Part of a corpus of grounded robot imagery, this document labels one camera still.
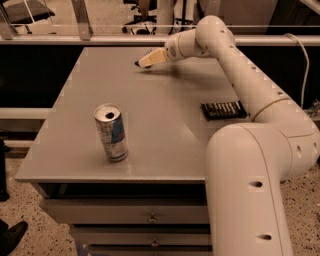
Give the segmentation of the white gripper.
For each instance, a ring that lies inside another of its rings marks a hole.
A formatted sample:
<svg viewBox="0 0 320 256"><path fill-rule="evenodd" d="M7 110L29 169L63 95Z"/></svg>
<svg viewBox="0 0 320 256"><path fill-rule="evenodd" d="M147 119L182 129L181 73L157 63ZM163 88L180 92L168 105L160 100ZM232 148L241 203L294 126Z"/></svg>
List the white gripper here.
<svg viewBox="0 0 320 256"><path fill-rule="evenodd" d="M164 48L148 52L138 61L147 65L157 65L168 60L179 61L190 57L206 57L207 52L198 44L195 29L176 33L168 38Z"/></svg>

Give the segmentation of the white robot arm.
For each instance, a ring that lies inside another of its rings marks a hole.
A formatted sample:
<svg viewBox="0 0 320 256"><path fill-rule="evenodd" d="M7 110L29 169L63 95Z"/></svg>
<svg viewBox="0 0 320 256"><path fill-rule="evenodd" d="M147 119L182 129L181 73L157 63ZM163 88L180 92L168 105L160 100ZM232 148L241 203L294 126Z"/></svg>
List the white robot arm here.
<svg viewBox="0 0 320 256"><path fill-rule="evenodd" d="M217 59L249 116L219 129L206 150L206 198L214 256L293 256L280 183L319 157L313 120L236 46L216 16L171 36L140 67Z"/></svg>

